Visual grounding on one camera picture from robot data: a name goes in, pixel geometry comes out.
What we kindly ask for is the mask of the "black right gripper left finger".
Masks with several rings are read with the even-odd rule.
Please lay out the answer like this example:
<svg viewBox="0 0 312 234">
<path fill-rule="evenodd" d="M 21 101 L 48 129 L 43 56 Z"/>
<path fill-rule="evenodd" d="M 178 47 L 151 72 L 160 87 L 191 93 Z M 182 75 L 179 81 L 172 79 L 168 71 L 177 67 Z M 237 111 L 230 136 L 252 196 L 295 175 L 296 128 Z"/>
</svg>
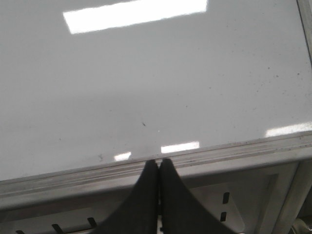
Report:
<svg viewBox="0 0 312 234">
<path fill-rule="evenodd" d="M 156 234 L 158 219 L 158 165 L 145 163 L 129 196 L 98 227 L 98 234 Z"/>
</svg>

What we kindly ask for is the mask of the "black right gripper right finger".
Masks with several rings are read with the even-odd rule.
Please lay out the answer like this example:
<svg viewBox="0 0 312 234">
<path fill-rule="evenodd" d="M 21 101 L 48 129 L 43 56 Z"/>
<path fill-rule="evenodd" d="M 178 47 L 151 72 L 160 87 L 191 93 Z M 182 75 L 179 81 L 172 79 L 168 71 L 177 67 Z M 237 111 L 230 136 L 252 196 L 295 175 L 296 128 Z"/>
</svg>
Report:
<svg viewBox="0 0 312 234">
<path fill-rule="evenodd" d="M 159 168 L 162 228 L 165 234 L 233 234 L 192 195 L 166 158 Z"/>
</svg>

